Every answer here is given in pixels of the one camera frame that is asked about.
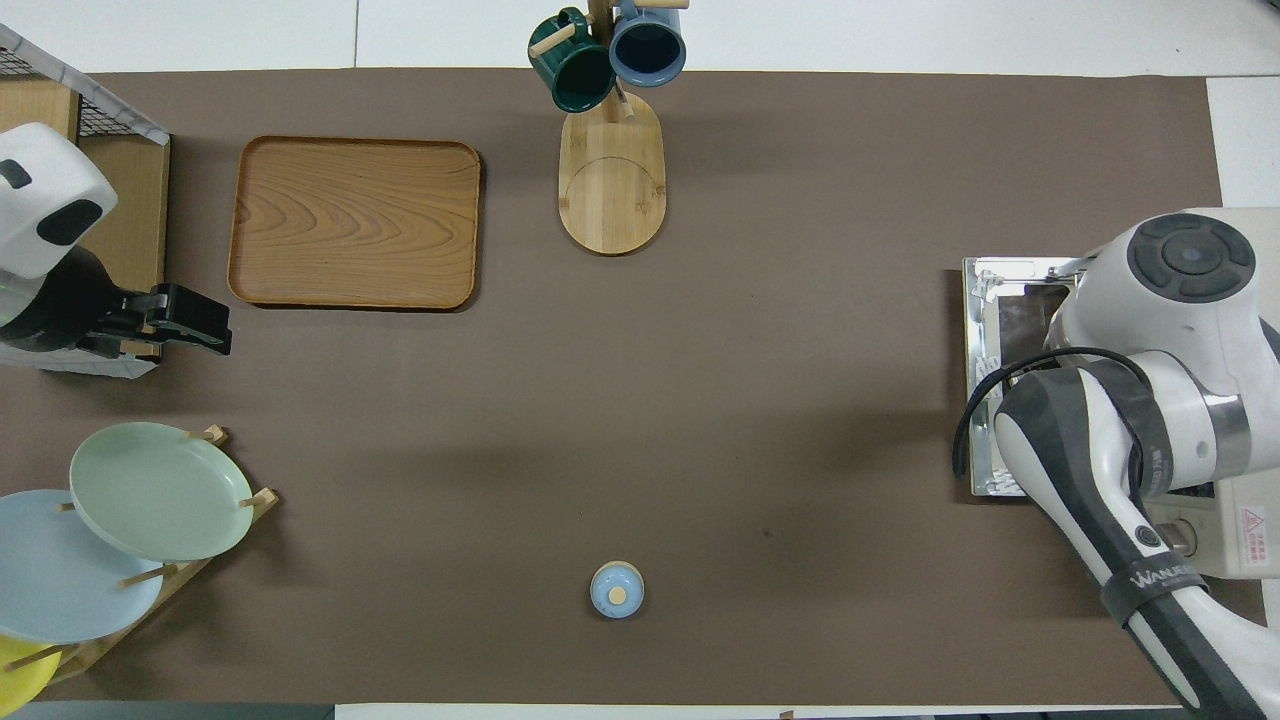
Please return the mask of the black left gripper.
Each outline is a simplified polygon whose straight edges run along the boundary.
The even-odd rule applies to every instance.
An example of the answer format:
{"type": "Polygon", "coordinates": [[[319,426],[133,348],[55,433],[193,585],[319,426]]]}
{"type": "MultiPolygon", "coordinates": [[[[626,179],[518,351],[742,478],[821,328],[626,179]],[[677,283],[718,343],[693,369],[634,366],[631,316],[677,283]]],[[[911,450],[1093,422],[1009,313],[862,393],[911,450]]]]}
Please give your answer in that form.
{"type": "Polygon", "coordinates": [[[229,356],[230,310],[182,284],[161,283],[148,292],[118,290],[106,314],[92,325],[92,340],[184,345],[229,356]]]}

